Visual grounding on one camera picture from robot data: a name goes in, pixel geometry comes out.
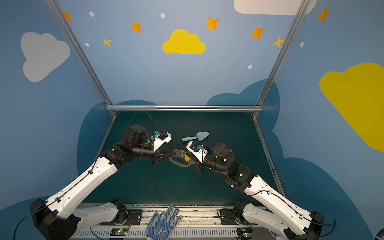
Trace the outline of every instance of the yellow cloud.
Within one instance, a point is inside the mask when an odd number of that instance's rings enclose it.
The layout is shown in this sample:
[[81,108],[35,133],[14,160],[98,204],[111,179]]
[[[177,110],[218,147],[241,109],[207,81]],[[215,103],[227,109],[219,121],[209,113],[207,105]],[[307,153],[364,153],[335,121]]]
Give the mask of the yellow cloud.
[[363,63],[329,72],[320,88],[364,142],[384,152],[384,67]]
[[175,30],[169,37],[169,41],[163,43],[163,51],[166,53],[203,53],[207,47],[200,42],[194,33],[188,33],[184,29]]

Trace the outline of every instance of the white cloud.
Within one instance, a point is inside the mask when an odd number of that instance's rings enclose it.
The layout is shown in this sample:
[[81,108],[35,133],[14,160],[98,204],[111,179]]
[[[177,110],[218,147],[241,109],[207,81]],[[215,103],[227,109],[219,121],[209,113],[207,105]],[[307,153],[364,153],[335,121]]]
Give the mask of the white cloud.
[[53,35],[27,32],[22,36],[22,51],[26,58],[23,66],[25,76],[31,82],[43,80],[70,56],[66,42],[58,41]]
[[[308,14],[317,0],[311,0]],[[242,14],[296,15],[301,0],[235,0],[235,10]]]

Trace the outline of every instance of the glove finger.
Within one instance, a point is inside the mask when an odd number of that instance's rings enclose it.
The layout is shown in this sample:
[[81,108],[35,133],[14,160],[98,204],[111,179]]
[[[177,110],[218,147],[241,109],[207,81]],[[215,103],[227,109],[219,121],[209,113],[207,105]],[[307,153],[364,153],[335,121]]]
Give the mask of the glove finger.
[[158,212],[155,212],[155,213],[153,214],[153,216],[152,216],[152,219],[149,221],[148,226],[153,227],[158,217],[159,217],[159,213],[158,213]]
[[172,226],[172,227],[176,227],[182,219],[183,219],[183,216],[182,216],[182,215],[178,216],[178,217],[173,221],[173,223],[171,224],[171,226]]
[[174,209],[174,211],[173,211],[173,213],[172,213],[172,216],[171,216],[170,219],[169,219],[170,222],[173,222],[173,220],[175,220],[175,218],[176,218],[177,215],[179,214],[179,211],[180,211],[180,209],[178,209],[178,208],[175,208],[175,209]]
[[164,214],[164,216],[163,216],[162,219],[164,219],[164,220],[168,220],[168,217],[169,217],[169,215],[171,214],[171,212],[173,211],[173,208],[174,208],[174,207],[175,207],[175,205],[170,204],[169,207],[168,207],[168,209],[167,209],[167,211],[166,211],[166,213]]

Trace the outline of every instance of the yellow star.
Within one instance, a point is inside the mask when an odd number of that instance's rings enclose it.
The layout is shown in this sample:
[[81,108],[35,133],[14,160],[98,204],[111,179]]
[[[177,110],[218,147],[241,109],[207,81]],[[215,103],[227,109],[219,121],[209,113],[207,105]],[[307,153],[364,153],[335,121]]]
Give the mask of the yellow star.
[[208,18],[208,26],[205,30],[213,29],[216,31],[216,24],[218,23],[219,20],[220,19],[212,20],[212,19]]
[[330,13],[331,11],[327,11],[327,10],[325,10],[325,8],[324,8],[324,10],[323,10],[323,12],[321,13],[321,15],[317,18],[318,20],[321,20],[321,23],[323,23],[324,22],[324,19],[327,17],[327,15]]
[[103,45],[108,45],[109,47],[111,47],[111,46],[109,45],[109,42],[112,41],[112,40],[107,41],[107,40],[105,40],[104,38],[103,38],[103,40],[104,40]]
[[72,21],[72,19],[70,18],[70,12],[66,12],[66,13],[64,13],[64,16],[65,16],[65,18],[68,20],[68,21]]
[[263,33],[264,30],[265,30],[265,28],[264,28],[264,29],[258,29],[257,27],[255,27],[255,32],[254,32],[253,35],[251,36],[251,39],[252,39],[252,38],[258,38],[258,39],[260,39],[260,38],[262,37],[262,33]]
[[278,36],[278,37],[277,37],[277,42],[274,43],[274,44],[272,44],[272,46],[273,46],[273,45],[277,45],[277,46],[279,46],[279,48],[280,48],[281,43],[284,42],[284,41],[285,41],[285,39],[281,40],[281,39],[280,39],[280,36]]
[[134,32],[134,31],[138,31],[138,32],[141,33],[141,30],[140,30],[140,25],[141,25],[141,23],[136,24],[136,23],[131,22],[131,24],[132,24],[132,26],[133,26],[132,32]]

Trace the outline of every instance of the blue glove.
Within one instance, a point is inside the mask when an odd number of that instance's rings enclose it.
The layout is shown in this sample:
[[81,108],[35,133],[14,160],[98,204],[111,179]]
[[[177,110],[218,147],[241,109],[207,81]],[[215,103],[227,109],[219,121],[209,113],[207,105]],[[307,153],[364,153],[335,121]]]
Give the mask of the blue glove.
[[182,215],[179,214],[179,209],[175,205],[170,204],[167,211],[161,214],[155,212],[150,220],[145,236],[153,240],[167,240],[172,231],[179,224]]

